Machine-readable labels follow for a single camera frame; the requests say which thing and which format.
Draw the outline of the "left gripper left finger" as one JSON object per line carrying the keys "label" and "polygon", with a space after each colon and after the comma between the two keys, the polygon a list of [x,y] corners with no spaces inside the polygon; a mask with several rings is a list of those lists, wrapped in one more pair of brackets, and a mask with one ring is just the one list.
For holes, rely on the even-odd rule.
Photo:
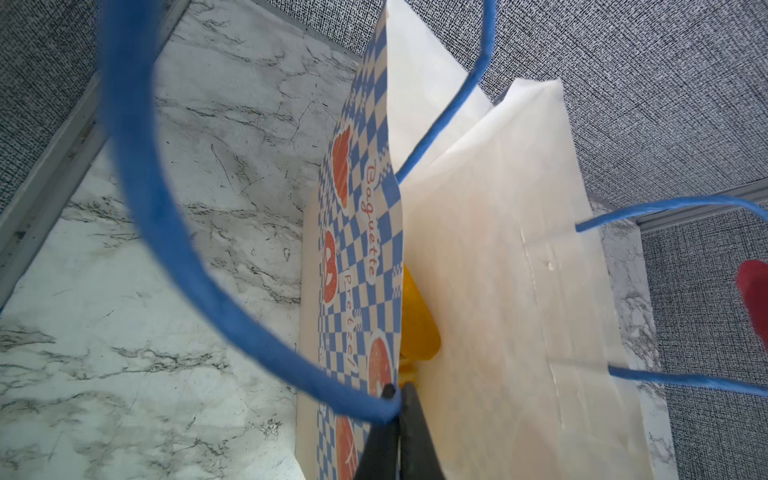
{"label": "left gripper left finger", "polygon": [[400,417],[374,425],[368,436],[355,480],[396,480],[399,478]]}

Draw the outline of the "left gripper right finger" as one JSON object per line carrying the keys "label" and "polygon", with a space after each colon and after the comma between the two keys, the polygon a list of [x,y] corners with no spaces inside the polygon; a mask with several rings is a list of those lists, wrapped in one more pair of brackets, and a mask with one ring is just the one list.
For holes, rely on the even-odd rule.
{"label": "left gripper right finger", "polygon": [[418,392],[413,383],[404,384],[401,400],[400,478],[402,480],[445,480]]}

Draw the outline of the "long brown baguette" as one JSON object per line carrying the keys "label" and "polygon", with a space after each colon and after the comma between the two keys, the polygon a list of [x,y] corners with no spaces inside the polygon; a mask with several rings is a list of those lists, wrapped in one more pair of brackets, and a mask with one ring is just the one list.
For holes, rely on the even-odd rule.
{"label": "long brown baguette", "polygon": [[432,360],[440,351],[441,337],[411,273],[404,267],[402,333],[398,384],[418,383],[418,362]]}

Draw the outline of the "blue checkered paper bag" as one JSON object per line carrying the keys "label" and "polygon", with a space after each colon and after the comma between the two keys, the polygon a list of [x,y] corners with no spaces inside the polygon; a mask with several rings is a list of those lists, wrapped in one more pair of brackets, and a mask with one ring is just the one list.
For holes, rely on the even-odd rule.
{"label": "blue checkered paper bag", "polygon": [[418,392],[446,479],[648,479],[640,382],[765,396],[763,386],[627,367],[598,235],[662,200],[593,215],[560,80],[479,88],[496,7],[465,71],[403,1],[375,23],[319,167],[302,245],[297,347],[208,274],[156,148],[158,5],[108,1],[104,117],[122,189],[158,263],[231,344],[295,387],[309,479],[354,479],[370,431],[402,408],[404,267],[441,348]]}

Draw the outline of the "red kitchen tongs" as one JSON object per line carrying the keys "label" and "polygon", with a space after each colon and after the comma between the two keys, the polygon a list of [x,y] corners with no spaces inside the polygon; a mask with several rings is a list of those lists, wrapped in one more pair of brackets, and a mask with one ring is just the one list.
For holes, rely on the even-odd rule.
{"label": "red kitchen tongs", "polygon": [[738,270],[736,284],[748,311],[752,327],[767,347],[768,315],[767,264],[760,260],[747,260]]}

